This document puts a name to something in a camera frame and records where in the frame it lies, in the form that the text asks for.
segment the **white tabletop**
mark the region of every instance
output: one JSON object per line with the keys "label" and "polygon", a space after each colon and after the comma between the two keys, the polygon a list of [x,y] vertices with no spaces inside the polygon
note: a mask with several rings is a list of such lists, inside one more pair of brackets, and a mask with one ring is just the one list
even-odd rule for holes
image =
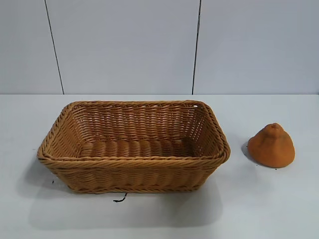
{"label": "white tabletop", "polygon": [[[61,109],[78,100],[200,100],[232,153],[194,193],[76,195],[36,161]],[[268,123],[291,135],[295,161],[257,165],[243,153]],[[1,239],[319,238],[319,96],[0,96]]]}

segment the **black string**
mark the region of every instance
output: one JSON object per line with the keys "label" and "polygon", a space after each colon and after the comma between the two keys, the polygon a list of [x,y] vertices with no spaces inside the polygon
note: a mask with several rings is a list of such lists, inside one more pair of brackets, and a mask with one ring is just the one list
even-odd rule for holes
{"label": "black string", "polygon": [[124,200],[126,199],[127,194],[128,194],[128,193],[125,193],[123,199],[121,199],[121,200],[113,200],[113,202],[120,203],[120,202],[124,201]]}

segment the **white wall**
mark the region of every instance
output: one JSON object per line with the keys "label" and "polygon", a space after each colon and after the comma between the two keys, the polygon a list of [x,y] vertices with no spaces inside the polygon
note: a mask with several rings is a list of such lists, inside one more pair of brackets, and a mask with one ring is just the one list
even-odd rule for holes
{"label": "white wall", "polygon": [[45,4],[0,1],[0,94],[61,94]]}
{"label": "white wall", "polygon": [[318,10],[318,0],[202,0],[194,93],[318,93]]}
{"label": "white wall", "polygon": [[191,94],[198,0],[47,0],[66,94]]}
{"label": "white wall", "polygon": [[[47,0],[66,94],[191,94],[199,0]],[[202,0],[195,94],[319,93],[319,0]],[[0,94],[61,94],[44,0],[0,1]]]}

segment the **wicker basket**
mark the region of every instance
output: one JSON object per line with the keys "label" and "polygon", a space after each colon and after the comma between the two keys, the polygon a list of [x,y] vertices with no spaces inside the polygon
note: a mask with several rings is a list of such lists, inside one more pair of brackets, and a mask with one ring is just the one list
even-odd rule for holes
{"label": "wicker basket", "polygon": [[212,110],[197,101],[74,102],[38,150],[77,193],[193,191],[229,154]]}

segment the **orange object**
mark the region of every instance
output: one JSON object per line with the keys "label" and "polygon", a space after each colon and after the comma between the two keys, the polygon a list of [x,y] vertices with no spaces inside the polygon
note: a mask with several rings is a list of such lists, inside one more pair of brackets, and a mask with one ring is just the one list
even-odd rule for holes
{"label": "orange object", "polygon": [[248,141],[247,147],[254,160],[272,168],[286,167],[295,158],[293,141],[278,123],[265,126]]}

